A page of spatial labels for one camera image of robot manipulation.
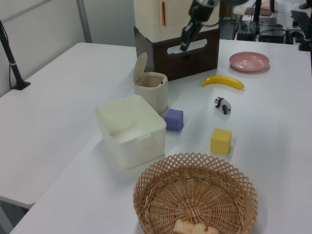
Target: panda figurine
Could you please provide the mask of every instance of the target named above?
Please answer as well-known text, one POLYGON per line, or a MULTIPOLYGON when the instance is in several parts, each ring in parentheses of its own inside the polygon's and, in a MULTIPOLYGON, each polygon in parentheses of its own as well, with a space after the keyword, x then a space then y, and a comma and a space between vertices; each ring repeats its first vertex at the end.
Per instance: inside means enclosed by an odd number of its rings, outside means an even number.
POLYGON ((217 106, 215 106, 216 108, 219 108, 220 106, 222 106, 223 114, 225 115, 228 113, 228 111, 231 111, 231 105, 229 104, 227 100, 225 100, 222 97, 216 98, 214 103, 217 104, 217 106))

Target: yellow cube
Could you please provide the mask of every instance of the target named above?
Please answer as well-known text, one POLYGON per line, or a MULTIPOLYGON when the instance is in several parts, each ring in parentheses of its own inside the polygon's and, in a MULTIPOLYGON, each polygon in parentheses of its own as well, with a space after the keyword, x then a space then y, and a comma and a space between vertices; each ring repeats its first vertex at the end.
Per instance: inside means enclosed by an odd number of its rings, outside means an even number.
POLYGON ((232 132, 216 128, 211 137, 210 151, 227 155, 230 151, 232 132))

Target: toy banana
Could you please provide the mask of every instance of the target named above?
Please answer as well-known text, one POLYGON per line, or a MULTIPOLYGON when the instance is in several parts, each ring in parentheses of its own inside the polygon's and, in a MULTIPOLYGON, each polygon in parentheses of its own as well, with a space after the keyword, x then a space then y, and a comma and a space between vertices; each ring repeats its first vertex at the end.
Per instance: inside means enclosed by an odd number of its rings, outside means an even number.
POLYGON ((205 79, 205 81, 201 84, 201 86, 205 86, 206 84, 213 84, 213 83, 221 83, 227 84, 236 89, 243 89, 245 88, 244 84, 232 77, 222 76, 222 75, 213 75, 209 76, 205 79))

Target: container handle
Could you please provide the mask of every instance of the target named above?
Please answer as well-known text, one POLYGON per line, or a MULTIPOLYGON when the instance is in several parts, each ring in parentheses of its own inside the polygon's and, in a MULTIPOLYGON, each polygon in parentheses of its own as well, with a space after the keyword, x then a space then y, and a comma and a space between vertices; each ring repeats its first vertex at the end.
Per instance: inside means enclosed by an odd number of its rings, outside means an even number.
POLYGON ((161 3, 161 19, 162 19, 162 26, 166 26, 166 11, 165 11, 165 2, 161 3))
POLYGON ((137 138, 137 141, 138 143, 141 145, 141 146, 144 146, 144 145, 147 145, 151 142, 151 138, 152 138, 152 135, 151 134, 146 134, 144 136, 140 136, 137 138))

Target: white plastic container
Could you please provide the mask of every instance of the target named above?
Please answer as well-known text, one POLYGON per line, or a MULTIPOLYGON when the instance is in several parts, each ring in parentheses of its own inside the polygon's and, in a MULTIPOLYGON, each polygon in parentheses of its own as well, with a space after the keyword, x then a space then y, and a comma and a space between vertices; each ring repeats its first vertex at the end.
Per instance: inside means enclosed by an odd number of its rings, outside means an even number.
MULTIPOLYGON (((151 42, 159 42, 181 36, 183 27, 191 17, 189 9, 193 0, 134 0, 136 28, 151 42)), ((214 8, 206 25, 219 21, 219 5, 214 8)), ((218 28, 203 27, 200 31, 218 28)))
POLYGON ((135 94, 140 95, 158 113, 168 106, 168 78, 157 72, 144 72, 147 53, 141 54, 136 61, 133 74, 135 94))
POLYGON ((139 95, 96 108, 106 146, 122 168, 132 168, 165 152, 166 122, 139 95))

